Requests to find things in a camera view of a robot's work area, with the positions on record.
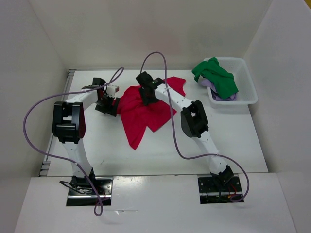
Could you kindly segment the lavender t shirt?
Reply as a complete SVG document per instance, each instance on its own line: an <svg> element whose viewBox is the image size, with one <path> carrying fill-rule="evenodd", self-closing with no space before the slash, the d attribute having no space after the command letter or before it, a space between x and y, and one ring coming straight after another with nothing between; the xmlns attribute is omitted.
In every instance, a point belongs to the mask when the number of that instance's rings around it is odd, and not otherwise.
<svg viewBox="0 0 311 233"><path fill-rule="evenodd" d="M219 92L216 89L216 86L208 79L203 78L199 81L199 84L204 87L208 87L211 90L212 98L215 101L236 101L237 100L237 92L231 93L231 92Z"/></svg>

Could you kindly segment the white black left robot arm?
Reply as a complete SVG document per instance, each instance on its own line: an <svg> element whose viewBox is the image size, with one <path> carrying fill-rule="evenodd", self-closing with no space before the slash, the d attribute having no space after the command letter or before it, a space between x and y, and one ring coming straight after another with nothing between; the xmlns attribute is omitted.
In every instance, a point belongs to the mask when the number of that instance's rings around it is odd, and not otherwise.
<svg viewBox="0 0 311 233"><path fill-rule="evenodd" d="M120 101L115 97L118 91L118 86L110 85L101 78L93 78L92 84L83 87L77 95L54 104L52 133L64 146L73 171L71 182L61 184L79 194L94 193L98 184L83 142L86 134L85 110L96 104L96 111L115 117Z"/></svg>

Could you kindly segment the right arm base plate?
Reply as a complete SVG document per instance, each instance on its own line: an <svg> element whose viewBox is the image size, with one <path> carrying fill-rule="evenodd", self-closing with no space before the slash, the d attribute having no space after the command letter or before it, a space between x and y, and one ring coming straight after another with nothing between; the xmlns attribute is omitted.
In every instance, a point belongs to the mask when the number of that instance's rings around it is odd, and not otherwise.
<svg viewBox="0 0 311 233"><path fill-rule="evenodd" d="M232 203L231 199L239 200L243 196L240 179L236 175L220 191L211 175L198 176L197 181L200 204Z"/></svg>

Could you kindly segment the green t shirt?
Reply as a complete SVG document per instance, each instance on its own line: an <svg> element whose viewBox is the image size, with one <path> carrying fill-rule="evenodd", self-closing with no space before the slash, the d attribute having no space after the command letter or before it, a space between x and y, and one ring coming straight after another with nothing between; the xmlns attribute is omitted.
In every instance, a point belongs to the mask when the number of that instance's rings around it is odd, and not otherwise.
<svg viewBox="0 0 311 233"><path fill-rule="evenodd" d="M196 82L206 78L216 86L219 92L231 92L232 94L239 92L234 81L234 75L223 69L216 57L202 61L191 72Z"/></svg>

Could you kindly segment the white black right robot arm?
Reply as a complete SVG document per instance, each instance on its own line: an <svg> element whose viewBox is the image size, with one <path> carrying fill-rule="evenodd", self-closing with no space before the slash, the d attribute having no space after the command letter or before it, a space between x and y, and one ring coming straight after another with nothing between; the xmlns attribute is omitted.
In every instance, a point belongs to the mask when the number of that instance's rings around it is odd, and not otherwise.
<svg viewBox="0 0 311 233"><path fill-rule="evenodd" d="M219 150L212 140L203 104L199 100L192 101L185 98L160 78L153 81L139 81L139 85L139 94L144 105L161 100L169 105L171 111L176 110L180 113L183 133L195 141L202 152L201 155L193 157L182 155L177 145L174 124L172 124L173 140L179 156L184 160L204 157L208 163L215 189L223 191L229 187L234 173L224 157L219 154Z"/></svg>

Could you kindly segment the red t shirt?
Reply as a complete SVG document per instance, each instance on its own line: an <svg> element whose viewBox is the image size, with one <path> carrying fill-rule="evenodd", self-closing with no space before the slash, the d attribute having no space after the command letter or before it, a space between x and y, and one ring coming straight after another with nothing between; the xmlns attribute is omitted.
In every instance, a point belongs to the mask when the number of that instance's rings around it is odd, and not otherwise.
<svg viewBox="0 0 311 233"><path fill-rule="evenodd" d="M146 128L156 132L171 119L170 107L165 102L160 100L145 106L139 88L127 88L117 107L128 143L133 149L138 148Z"/></svg>

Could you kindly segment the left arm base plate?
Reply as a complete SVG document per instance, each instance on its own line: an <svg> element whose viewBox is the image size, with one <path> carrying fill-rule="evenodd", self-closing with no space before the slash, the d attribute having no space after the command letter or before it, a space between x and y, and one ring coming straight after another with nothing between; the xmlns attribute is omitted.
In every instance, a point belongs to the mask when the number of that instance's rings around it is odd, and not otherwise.
<svg viewBox="0 0 311 233"><path fill-rule="evenodd" d="M98 197L89 184L74 187L73 180L70 182L60 181L60 183L69 189L66 206L100 206ZM110 206L112 201L113 178L96 177L94 185L103 202L103 206Z"/></svg>

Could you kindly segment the white plastic basket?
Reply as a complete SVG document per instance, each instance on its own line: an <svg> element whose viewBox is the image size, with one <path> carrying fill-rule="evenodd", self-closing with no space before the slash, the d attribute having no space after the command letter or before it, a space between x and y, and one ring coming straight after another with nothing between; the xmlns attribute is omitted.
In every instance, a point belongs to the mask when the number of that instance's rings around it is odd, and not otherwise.
<svg viewBox="0 0 311 233"><path fill-rule="evenodd" d="M220 67L233 74L239 91L234 101L216 101L212 97L211 89L208 87L207 92L211 106L220 109L248 106L257 103L258 96L245 60L235 57L217 57L217 60Z"/></svg>

